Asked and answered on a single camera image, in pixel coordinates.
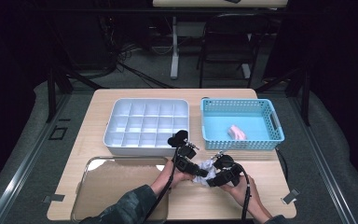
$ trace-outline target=dark sleeve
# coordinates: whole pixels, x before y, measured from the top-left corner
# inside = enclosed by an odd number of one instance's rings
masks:
[[[288,224],[288,223],[289,222],[287,221],[287,219],[284,216],[278,215],[276,217],[272,217],[265,224]]]
[[[125,193],[117,203],[107,207],[97,217],[87,217],[81,224],[103,223],[103,224],[140,224],[155,201],[157,200],[153,190],[143,185]]]

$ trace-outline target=human arm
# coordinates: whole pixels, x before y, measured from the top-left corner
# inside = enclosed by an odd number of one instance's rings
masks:
[[[97,217],[88,217],[82,220],[81,224],[93,223],[143,223],[146,215],[157,201],[157,197],[167,184],[173,168],[173,162],[167,161],[164,169],[158,175],[156,180],[150,185],[143,185],[125,193],[117,203],[107,207]],[[192,179],[193,176],[175,170],[171,188],[186,179]]]
[[[266,207],[261,203],[260,196],[257,191],[257,187],[254,179],[248,175],[250,182],[250,192],[251,198],[249,200],[248,212],[252,217],[259,223],[266,224],[284,224],[287,223],[287,220],[283,216],[273,217],[271,213],[266,209]],[[234,200],[240,205],[243,206],[245,201],[245,192],[246,192],[247,182],[245,176],[240,177],[240,183],[236,187],[230,185],[223,185],[220,188],[228,192]]]

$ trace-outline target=table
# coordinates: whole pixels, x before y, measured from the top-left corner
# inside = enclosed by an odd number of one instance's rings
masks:
[[[153,7],[286,7],[288,0],[241,0],[231,3],[226,0],[153,0]],[[177,21],[172,18],[172,65],[171,79],[178,78],[179,53],[177,42]]]
[[[200,99],[257,98],[250,89],[130,89],[97,90],[80,127],[77,139],[68,158],[56,194],[64,195],[62,202],[51,202],[50,220],[69,220],[76,199],[76,189],[87,162],[98,156],[112,156],[103,144],[103,135],[114,102],[120,98],[177,98],[189,103],[190,140],[200,148],[193,162],[209,159],[217,151],[206,151],[200,128]],[[275,216],[296,215],[293,203],[283,204],[281,198],[289,193],[282,167],[275,150],[229,151],[228,155],[240,163],[257,184],[263,204]],[[219,188],[206,188],[201,184],[184,181],[172,190],[168,220],[241,219],[241,207]]]

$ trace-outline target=pink object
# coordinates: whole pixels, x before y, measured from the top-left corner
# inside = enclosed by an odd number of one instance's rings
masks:
[[[228,129],[228,134],[231,136],[234,140],[245,140],[246,134],[236,125],[231,125],[231,127]]]

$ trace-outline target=white sorting tray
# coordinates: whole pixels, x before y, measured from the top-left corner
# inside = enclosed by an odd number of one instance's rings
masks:
[[[189,133],[187,101],[123,98],[113,106],[103,142],[115,155],[173,156],[167,141],[180,130]]]

